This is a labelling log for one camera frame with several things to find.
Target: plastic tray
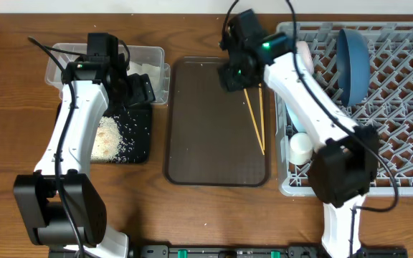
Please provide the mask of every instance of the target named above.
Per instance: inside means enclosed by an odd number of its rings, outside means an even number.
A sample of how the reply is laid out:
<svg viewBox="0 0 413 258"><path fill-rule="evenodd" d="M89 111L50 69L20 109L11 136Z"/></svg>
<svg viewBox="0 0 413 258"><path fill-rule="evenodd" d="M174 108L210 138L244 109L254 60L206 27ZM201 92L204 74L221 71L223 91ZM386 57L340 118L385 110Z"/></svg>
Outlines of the plastic tray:
<svg viewBox="0 0 413 258"><path fill-rule="evenodd" d="M225 61L184 57L174 66L163 165L172 183L258 187L270 176L270 151L262 154L245 94L221 88L217 68ZM262 93L265 135L270 135L269 93ZM250 88L248 94L260 131L259 90Z"/></svg>
<svg viewBox="0 0 413 258"><path fill-rule="evenodd" d="M87 44L84 43L57 43L53 47L84 54L87 52ZM166 65L164 65L164 50L160 47L144 46L128 46L128 49L130 50L130 60L132 62L135 62L139 65L148 64L153 65L155 67L160 67L160 79L158 81L158 85L153 85L154 94L156 96L156 101L153 102L153 104L166 104L168 101L169 83L165 83L165 80L170 80L170 73L166 72L167 68ZM63 54L59 52L52 53L60 61L60 64L62 64L63 67L66 67L68 62L74 61L77 58L77 55L73 54ZM119 45L119 53L125 53L125 49L121 45ZM55 63L51 59L47 64L45 82L48 85L55 86L59 90L63 87L63 84L61 83L60 69L57 67L57 65L55 65Z"/></svg>
<svg viewBox="0 0 413 258"><path fill-rule="evenodd" d="M413 196L413 23L300 22L299 40L308 43L315 78L331 99L341 105L336 71L336 39L342 28L359 30L368 41L371 65L370 87L361 105L341 107L359 124L375 125L381 136L379 154L395 173L399 192ZM278 32L293 33L292 23L281 23ZM314 196L308 184L310 164L288 162L288 140L295 132L285 103L275 96L277 169L280 191L286 196ZM371 184L371 196L392 196L383 168Z"/></svg>

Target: white wall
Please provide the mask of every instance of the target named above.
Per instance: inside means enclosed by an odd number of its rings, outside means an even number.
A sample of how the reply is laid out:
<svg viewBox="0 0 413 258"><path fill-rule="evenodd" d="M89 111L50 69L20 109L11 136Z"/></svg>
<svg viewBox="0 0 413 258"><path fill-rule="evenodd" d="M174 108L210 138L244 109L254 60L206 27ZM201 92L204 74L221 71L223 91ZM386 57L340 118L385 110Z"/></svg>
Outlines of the white wall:
<svg viewBox="0 0 413 258"><path fill-rule="evenodd" d="M0 13L224 14L233 0L0 0ZM413 0L292 0L304 14L413 14ZM288 13L285 0L241 0L234 13Z"/></svg>

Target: blue bowl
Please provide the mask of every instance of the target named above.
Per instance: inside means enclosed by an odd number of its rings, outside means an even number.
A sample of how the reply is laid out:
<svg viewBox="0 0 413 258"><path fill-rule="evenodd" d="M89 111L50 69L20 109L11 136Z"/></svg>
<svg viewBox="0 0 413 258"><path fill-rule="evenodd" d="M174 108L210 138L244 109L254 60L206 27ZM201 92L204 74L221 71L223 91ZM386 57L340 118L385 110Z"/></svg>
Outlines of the blue bowl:
<svg viewBox="0 0 413 258"><path fill-rule="evenodd" d="M338 86L343 90L342 105L361 103L367 96L371 70L366 39L354 29L341 29L337 39Z"/></svg>
<svg viewBox="0 0 413 258"><path fill-rule="evenodd" d="M304 126L299 122L298 116L294 113L290 106L286 105L286 110L288 111L288 115L290 116L291 122L293 122L293 126L298 131L298 133L306 133Z"/></svg>

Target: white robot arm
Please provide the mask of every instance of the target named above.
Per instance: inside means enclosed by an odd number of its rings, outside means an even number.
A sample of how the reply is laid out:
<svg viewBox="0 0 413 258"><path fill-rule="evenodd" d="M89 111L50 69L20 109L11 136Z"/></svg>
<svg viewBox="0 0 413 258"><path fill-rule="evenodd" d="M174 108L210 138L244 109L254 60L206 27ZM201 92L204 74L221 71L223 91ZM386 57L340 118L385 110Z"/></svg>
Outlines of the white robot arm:
<svg viewBox="0 0 413 258"><path fill-rule="evenodd" d="M66 175L68 170L74 169L90 177L90 155L93 142L100 119L108 109L109 99L103 84L94 84L93 81L73 81L72 85L76 94L76 110L63 143L61 172ZM70 110L71 93L67 85L63 87L62 93L62 107L54 132L47 150L34 169L34 171L41 171L43 176L54 175L54 154ZM95 257L127 258L128 246L128 236L107 225L101 243L96 247L85 246L84 249ZM72 251L78 250L77 245L67 245L64 248Z"/></svg>
<svg viewBox="0 0 413 258"><path fill-rule="evenodd" d="M354 132L356 122L346 117L329 96L324 93L320 85L313 79L305 68L301 57L297 56L298 66L304 74L305 81L317 98L329 110L336 114L338 121ZM295 72L293 53L289 52L274 59L274 64L267 65L264 71L264 81L269 88L274 90L298 116L299 121L307 130L307 134L314 143L315 151L326 146L328 139L341 140L347 134L333 125L332 121L320 109L313 98L308 94L298 75ZM351 238L351 216L353 206L360 206L366 195L357 195L346 201L342 207L336 208L333 204L323 204L325 229L322 244L332 258L345 258L349 256ZM359 242L359 211L355 216L353 252L361 248Z"/></svg>

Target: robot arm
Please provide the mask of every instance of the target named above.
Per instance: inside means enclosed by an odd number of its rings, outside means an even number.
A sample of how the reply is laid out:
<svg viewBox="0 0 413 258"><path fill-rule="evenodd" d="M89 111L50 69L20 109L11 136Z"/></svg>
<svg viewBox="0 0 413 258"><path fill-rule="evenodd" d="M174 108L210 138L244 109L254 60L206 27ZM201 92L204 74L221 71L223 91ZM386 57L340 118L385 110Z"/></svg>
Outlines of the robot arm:
<svg viewBox="0 0 413 258"><path fill-rule="evenodd" d="M331 114L336 114L340 123L354 132L357 124L346 117L329 96L324 93L320 85L313 79L305 68L300 57L297 57L298 66L304 74L305 81L318 99L329 110ZM266 85L274 90L289 105L300 119L307 134L314 143L315 151L326 146L328 139L341 140L347 134L340 128L334 126L332 121L318 107L313 98L308 94L302 83L298 79L293 63L293 53L289 52L274 60L274 64L267 65L264 71L264 81ZM349 256L351 238L351 217L354 206L361 206L366 195L357 195L344 202L343 206L336 208L333 204L323 204L324 209L324 233L322 244L332 258L345 258ZM361 248L359 242L359 219L357 211L354 222L353 252Z"/></svg>
<svg viewBox="0 0 413 258"><path fill-rule="evenodd" d="M308 180L324 206L323 246L332 258L348 257L351 246L356 253L361 247L360 215L355 215L352 237L352 210L362 205L369 184L376 177L375 158L333 124L299 80L293 61L293 39L285 34L268 35L252 10L236 15L228 25L229 31L220 42L222 49L229 51L229 62L219 68L223 88L242 90L264 81L290 106L315 146ZM312 78L299 55L296 60L306 84L329 113L377 152L379 138L375 129L360 127L345 116Z"/></svg>
<svg viewBox="0 0 413 258"><path fill-rule="evenodd" d="M67 64L62 75L62 105L49 145L32 175L18 175L14 195L30 240L53 249L77 251L72 223L62 204L50 200L57 193L56 150L70 112L60 157L60 180L84 250L94 257L127 258L129 238L107 226L106 207L90 182L90 155L101 117L114 107L154 100L148 75L127 76L130 57L118 54L118 39L107 33L89 34L87 54ZM72 81L72 96L66 82Z"/></svg>

